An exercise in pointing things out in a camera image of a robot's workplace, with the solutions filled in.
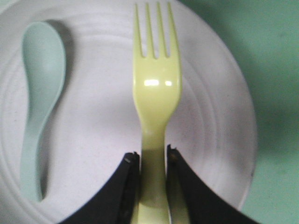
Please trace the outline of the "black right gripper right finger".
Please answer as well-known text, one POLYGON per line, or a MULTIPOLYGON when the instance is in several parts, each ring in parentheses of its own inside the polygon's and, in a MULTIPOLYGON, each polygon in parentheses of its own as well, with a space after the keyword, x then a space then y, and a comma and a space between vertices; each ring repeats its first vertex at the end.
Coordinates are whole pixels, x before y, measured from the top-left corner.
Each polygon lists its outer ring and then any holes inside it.
POLYGON ((181 153, 167 146, 167 193, 174 224, 256 224, 212 191, 181 153))

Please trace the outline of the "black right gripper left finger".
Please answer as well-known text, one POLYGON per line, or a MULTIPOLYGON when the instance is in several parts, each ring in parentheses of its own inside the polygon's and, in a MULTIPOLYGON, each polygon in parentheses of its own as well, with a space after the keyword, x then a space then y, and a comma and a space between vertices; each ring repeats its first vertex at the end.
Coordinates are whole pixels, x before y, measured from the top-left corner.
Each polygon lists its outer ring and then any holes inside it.
POLYGON ((139 183, 139 155, 124 154, 105 185, 63 224, 131 223, 139 183))

